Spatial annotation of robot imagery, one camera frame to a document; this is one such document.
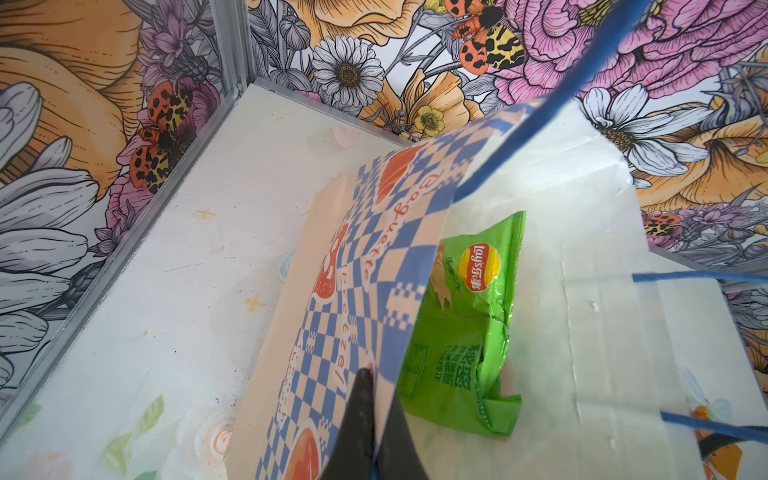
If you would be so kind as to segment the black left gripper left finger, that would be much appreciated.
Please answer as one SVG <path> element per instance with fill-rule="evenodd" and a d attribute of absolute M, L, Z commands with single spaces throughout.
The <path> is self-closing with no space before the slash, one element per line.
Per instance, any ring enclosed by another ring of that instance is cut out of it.
<path fill-rule="evenodd" d="M 367 368 L 357 372 L 332 455 L 322 480 L 367 480 L 373 471 L 374 389 Z"/>

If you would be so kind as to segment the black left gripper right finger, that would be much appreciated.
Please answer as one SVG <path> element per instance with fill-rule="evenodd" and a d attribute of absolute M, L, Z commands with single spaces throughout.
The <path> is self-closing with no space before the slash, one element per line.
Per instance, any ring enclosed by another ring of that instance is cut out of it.
<path fill-rule="evenodd" d="M 374 478 L 382 480 L 428 480 L 414 446 L 399 397 L 394 396 L 374 463 Z"/>

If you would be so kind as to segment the green Lays chips bag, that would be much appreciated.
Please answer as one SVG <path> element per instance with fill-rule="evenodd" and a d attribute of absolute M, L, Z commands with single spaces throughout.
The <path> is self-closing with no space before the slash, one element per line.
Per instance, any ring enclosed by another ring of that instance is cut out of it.
<path fill-rule="evenodd" d="M 526 214 L 441 241 L 398 379 L 404 411 L 490 439 L 523 405 L 502 393 Z"/>

